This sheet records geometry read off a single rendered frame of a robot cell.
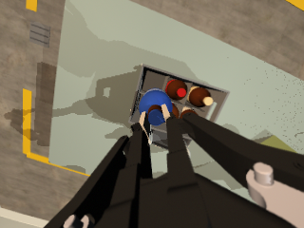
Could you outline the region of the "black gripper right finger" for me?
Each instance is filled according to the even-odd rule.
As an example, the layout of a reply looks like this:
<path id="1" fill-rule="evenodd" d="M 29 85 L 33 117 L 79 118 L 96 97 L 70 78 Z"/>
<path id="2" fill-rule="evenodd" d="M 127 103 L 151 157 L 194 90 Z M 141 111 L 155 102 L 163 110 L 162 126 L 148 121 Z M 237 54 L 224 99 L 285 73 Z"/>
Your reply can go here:
<path id="1" fill-rule="evenodd" d="M 259 206 L 304 228 L 304 155 L 260 144 L 187 112 L 166 122 L 169 228 L 212 228 L 182 134 L 197 143 Z"/>

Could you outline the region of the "blue bottle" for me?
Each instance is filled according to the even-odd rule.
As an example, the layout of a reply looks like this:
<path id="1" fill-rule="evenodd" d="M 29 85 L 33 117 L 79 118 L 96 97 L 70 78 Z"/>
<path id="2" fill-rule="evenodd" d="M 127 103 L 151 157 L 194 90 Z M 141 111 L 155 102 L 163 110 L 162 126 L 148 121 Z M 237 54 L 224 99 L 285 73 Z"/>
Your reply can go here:
<path id="1" fill-rule="evenodd" d="M 146 111 L 148 121 L 152 125 L 161 125 L 165 123 L 162 113 L 162 105 L 166 104 L 168 112 L 172 112 L 173 106 L 168 95 L 160 88 L 151 88 L 147 90 L 139 104 L 139 111 Z"/>

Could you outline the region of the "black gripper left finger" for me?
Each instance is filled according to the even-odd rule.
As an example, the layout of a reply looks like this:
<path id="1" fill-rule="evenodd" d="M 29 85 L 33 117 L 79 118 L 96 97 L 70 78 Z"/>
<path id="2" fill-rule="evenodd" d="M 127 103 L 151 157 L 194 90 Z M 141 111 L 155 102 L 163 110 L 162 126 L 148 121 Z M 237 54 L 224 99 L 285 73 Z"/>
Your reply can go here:
<path id="1" fill-rule="evenodd" d="M 99 228 L 138 228 L 140 180 L 153 178 L 151 123 L 146 111 L 130 127 L 132 136 L 116 141 L 72 200 L 44 228 L 94 228 L 100 219 Z"/>

